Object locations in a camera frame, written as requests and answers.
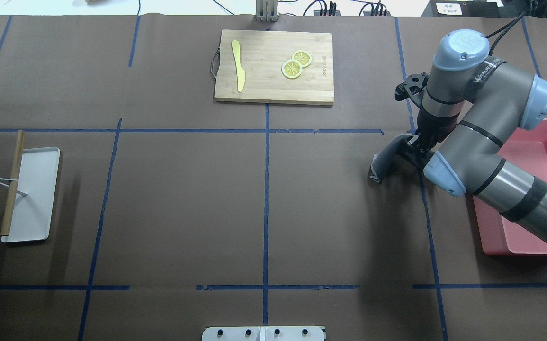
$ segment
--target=wooden cutting board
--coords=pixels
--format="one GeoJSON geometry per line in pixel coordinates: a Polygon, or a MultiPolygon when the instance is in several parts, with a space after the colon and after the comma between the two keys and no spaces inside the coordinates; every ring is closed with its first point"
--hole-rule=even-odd
{"type": "Polygon", "coordinates": [[[256,103],[334,104],[332,34],[223,30],[221,63],[216,75],[215,100],[256,103]],[[232,41],[241,48],[245,86],[237,91],[232,41]],[[313,61],[294,80],[282,74],[282,64],[297,50],[309,52],[313,61]]]}

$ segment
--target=pink bin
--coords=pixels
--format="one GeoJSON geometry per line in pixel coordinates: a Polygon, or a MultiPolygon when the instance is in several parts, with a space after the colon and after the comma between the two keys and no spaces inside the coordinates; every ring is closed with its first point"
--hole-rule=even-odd
{"type": "MultiPolygon", "coordinates": [[[[518,129],[499,155],[547,183],[547,119],[532,131],[518,129]]],[[[473,197],[482,248],[488,255],[547,255],[547,243],[473,197]]]]}

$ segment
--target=wooden stick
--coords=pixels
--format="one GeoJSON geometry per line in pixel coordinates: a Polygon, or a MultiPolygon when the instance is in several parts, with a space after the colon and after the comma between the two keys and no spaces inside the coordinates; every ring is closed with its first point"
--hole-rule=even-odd
{"type": "MultiPolygon", "coordinates": [[[[16,136],[16,149],[14,150],[14,160],[12,161],[12,171],[10,179],[18,179],[20,173],[20,161],[23,157],[23,145],[25,144],[25,132],[19,130],[16,136]]],[[[14,202],[16,201],[16,190],[18,181],[10,181],[8,196],[6,198],[6,207],[4,208],[4,219],[2,221],[1,235],[10,234],[10,225],[12,224],[12,213],[14,211],[14,202]]]]}

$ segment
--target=lime slice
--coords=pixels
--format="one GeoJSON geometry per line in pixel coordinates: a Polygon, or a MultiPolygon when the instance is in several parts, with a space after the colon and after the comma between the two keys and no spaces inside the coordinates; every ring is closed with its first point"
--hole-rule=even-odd
{"type": "Polygon", "coordinates": [[[282,74],[286,78],[290,78],[291,80],[294,80],[298,76],[301,75],[303,72],[303,67],[301,63],[299,63],[296,60],[287,60],[282,64],[282,74]]]}
{"type": "Polygon", "coordinates": [[[292,54],[292,59],[301,63],[302,67],[308,67],[312,62],[311,54],[305,50],[294,52],[294,54],[292,54]]]}

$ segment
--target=knife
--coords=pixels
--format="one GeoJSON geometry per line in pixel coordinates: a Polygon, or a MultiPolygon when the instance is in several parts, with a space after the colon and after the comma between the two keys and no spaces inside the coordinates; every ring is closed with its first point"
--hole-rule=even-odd
{"type": "Polygon", "coordinates": [[[242,63],[240,60],[239,41],[237,40],[232,41],[232,50],[233,50],[233,57],[236,60],[237,92],[242,92],[243,85],[246,83],[246,71],[242,69],[242,63]]]}

